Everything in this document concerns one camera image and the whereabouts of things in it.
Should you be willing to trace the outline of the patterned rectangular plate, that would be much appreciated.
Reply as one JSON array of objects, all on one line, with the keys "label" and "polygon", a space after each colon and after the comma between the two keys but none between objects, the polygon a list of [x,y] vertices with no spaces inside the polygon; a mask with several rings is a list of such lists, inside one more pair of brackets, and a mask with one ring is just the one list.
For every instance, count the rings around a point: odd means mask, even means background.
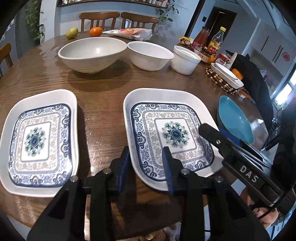
[{"label": "patterned rectangular plate", "polygon": [[218,149],[199,134],[199,126],[217,125],[203,101],[180,90],[138,88],[127,94],[123,114],[132,166],[149,187],[167,191],[162,150],[199,176],[222,169]]},{"label": "patterned rectangular plate", "polygon": [[54,197],[77,175],[77,98],[57,89],[24,98],[1,134],[1,184],[15,195]]}]

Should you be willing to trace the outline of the medium white bowl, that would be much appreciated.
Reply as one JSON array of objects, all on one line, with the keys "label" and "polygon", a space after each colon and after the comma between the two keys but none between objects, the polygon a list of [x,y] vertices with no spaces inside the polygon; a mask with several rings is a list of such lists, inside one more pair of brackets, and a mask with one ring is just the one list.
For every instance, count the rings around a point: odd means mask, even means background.
[{"label": "medium white bowl", "polygon": [[127,47],[132,64],[145,71],[161,70],[174,58],[170,50],[150,42],[133,41]]}]

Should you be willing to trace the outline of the side wooden chair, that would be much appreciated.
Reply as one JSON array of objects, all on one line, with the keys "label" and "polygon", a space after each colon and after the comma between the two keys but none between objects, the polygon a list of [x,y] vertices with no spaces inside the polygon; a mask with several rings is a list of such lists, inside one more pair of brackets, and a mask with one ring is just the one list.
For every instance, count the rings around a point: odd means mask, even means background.
[{"label": "side wooden chair", "polygon": [[11,52],[11,44],[10,43],[4,44],[0,49],[0,63],[2,63],[3,60],[5,60],[8,68],[11,68],[13,66],[10,52]]}]

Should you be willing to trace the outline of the right wooden chair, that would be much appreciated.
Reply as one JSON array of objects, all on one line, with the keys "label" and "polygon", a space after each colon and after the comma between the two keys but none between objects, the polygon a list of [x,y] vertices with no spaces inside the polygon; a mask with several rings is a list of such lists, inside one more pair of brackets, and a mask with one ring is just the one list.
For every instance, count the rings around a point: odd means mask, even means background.
[{"label": "right wooden chair", "polygon": [[146,24],[151,24],[151,30],[154,32],[156,25],[159,23],[159,18],[152,16],[144,16],[128,12],[121,13],[122,24],[121,28],[146,28]]}]

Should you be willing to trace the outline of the white oval floral dish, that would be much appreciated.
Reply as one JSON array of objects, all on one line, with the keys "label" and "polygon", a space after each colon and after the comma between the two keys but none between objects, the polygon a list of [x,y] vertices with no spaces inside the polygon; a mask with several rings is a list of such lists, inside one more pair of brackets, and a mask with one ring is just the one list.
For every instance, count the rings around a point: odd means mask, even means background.
[{"label": "white oval floral dish", "polygon": [[219,63],[211,63],[211,69],[218,74],[224,81],[226,81],[234,89],[239,89],[244,86],[243,82],[238,79],[234,73]]}]

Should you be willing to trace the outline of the right patterned rectangular plate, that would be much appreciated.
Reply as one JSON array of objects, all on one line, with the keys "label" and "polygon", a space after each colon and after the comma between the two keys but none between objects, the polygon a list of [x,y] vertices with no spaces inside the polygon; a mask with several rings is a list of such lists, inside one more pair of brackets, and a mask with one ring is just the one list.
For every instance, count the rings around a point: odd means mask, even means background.
[{"label": "right patterned rectangular plate", "polygon": [[217,125],[203,101],[180,90],[138,88],[127,94],[123,114],[132,166],[149,187],[167,191],[162,150],[199,176],[222,169],[218,149],[199,134],[199,126]]}]

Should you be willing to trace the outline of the orange fruit behind jars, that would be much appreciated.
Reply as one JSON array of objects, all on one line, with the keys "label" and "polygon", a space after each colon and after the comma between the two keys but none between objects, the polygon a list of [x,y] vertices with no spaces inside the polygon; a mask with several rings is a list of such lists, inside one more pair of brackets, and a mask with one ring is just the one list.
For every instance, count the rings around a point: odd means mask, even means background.
[{"label": "orange fruit behind jars", "polygon": [[231,72],[240,80],[243,80],[243,75],[235,68],[231,70]]}]

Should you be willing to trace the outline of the left wooden chair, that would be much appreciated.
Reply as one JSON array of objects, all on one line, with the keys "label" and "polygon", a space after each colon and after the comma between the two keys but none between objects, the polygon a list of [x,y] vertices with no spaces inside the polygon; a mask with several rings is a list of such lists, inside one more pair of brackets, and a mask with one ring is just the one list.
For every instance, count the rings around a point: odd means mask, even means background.
[{"label": "left wooden chair", "polygon": [[117,11],[81,13],[79,15],[81,20],[81,32],[84,32],[85,20],[90,20],[90,28],[93,28],[94,22],[96,22],[96,27],[101,27],[104,30],[106,20],[112,19],[110,29],[114,30],[116,20],[119,16],[120,13]]}]

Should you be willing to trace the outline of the small white ramekin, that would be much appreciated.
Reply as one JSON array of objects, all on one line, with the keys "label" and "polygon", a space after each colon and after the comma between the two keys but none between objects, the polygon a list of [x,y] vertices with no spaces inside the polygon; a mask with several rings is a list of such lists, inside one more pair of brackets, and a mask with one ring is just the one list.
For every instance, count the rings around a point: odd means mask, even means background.
[{"label": "small white ramekin", "polygon": [[201,61],[201,57],[181,46],[174,46],[174,58],[170,62],[171,68],[182,75],[191,75]]}]

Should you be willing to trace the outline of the left patterned rectangular plate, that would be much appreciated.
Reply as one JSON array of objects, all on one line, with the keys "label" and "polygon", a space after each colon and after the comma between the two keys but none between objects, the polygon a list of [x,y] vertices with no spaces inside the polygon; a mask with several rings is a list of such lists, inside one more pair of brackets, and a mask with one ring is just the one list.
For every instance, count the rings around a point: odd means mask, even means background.
[{"label": "left patterned rectangular plate", "polygon": [[77,98],[57,89],[24,98],[1,134],[1,184],[15,195],[54,197],[77,175]]}]

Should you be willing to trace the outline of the dark lid sauce jar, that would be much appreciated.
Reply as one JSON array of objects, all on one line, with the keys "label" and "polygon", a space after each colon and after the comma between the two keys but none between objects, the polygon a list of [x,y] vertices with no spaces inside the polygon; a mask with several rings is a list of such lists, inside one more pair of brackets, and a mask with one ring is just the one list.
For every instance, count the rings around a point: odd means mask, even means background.
[{"label": "dark lid sauce jar", "polygon": [[200,57],[201,57],[201,60],[204,62],[204,63],[209,63],[210,61],[210,58],[212,56],[212,53],[209,52],[206,48],[203,48],[199,54],[198,54]]}]

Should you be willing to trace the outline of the wooden bead trivet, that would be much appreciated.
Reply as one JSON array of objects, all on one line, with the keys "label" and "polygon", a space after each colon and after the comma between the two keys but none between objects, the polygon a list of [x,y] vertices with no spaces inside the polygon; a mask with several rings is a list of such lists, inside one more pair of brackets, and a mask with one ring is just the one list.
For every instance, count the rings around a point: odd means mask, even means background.
[{"label": "wooden bead trivet", "polygon": [[238,90],[231,87],[225,80],[223,80],[217,73],[215,73],[210,67],[205,69],[206,75],[209,79],[216,84],[219,88],[223,91],[227,92],[228,94],[235,95],[238,93]]}]

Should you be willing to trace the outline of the orange tangerine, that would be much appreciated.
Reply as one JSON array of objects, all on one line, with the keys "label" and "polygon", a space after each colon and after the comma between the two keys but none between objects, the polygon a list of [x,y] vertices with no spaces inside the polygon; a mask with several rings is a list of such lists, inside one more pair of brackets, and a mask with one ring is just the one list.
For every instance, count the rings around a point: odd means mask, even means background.
[{"label": "orange tangerine", "polygon": [[89,30],[90,37],[100,37],[103,33],[103,29],[101,27],[93,27]]}]

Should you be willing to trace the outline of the white snack bag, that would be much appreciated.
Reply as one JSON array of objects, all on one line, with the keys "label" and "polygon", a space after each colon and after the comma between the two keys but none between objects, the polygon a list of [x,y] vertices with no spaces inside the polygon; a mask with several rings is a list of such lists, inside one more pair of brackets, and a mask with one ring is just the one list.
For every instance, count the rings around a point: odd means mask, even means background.
[{"label": "white snack bag", "polygon": [[153,33],[152,29],[146,28],[127,28],[127,29],[115,29],[104,31],[104,34],[122,37],[134,41],[147,41],[150,40]]}]

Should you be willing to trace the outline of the green pear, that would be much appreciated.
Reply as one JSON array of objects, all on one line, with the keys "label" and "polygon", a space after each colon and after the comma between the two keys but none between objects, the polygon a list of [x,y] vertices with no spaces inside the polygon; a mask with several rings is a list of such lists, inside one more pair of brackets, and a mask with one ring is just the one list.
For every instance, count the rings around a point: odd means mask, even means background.
[{"label": "green pear", "polygon": [[78,36],[79,30],[78,28],[71,28],[67,31],[65,39],[74,39]]}]

